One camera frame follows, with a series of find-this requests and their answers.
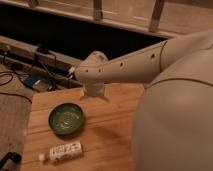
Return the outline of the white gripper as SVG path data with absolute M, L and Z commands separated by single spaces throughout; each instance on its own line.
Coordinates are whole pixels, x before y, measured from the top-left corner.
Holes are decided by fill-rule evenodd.
M 89 97 L 100 98 L 105 101 L 108 101 L 108 98 L 105 96 L 105 84 L 104 83 L 84 84 L 80 99 L 83 100 Z

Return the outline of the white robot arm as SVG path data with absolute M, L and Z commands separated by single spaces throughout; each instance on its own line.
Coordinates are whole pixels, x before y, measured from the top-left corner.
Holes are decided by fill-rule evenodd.
M 133 119 L 135 171 L 213 171 L 213 29 L 77 66 L 85 85 L 145 85 Z

